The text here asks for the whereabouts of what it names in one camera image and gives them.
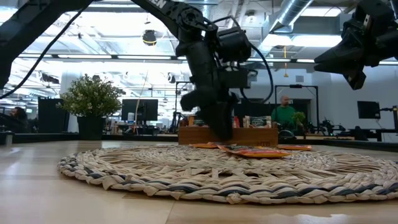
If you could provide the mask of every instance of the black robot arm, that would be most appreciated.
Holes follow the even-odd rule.
[[[92,0],[29,0],[0,26],[0,88],[7,83],[11,64],[19,54],[64,12],[81,11],[91,2]],[[229,93],[229,89],[249,88],[248,75],[252,71],[239,67],[227,70],[220,61],[233,64],[245,62],[250,57],[252,46],[245,33],[233,18],[236,27],[218,32],[215,21],[209,21],[201,11],[183,2],[133,2],[162,21],[179,40],[176,55],[186,56],[192,73],[191,82],[195,85],[195,90],[182,97],[183,110],[191,111],[194,107],[199,107],[199,117],[215,134],[220,139],[230,139],[231,113],[237,97]],[[204,37],[201,35],[203,31],[206,32]]]
[[[398,6],[380,0],[362,0],[352,18],[344,23],[342,41],[315,59],[319,72],[342,74],[353,90],[362,88],[365,66],[376,67],[381,60],[398,58]]]

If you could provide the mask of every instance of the plant pot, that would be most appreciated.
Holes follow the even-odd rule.
[[[105,119],[98,116],[77,117],[80,140],[101,140]]]

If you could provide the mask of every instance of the wooden box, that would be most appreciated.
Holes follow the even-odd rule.
[[[220,142],[210,128],[180,127],[178,131],[178,144],[198,144]],[[275,128],[234,128],[232,140],[227,144],[242,146],[269,146],[278,145],[278,129]]]

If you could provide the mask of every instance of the woven placemat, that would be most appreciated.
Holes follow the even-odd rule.
[[[136,146],[72,154],[61,173],[104,189],[224,203],[325,203],[398,197],[393,161],[336,152],[289,151],[250,159],[218,149]]]

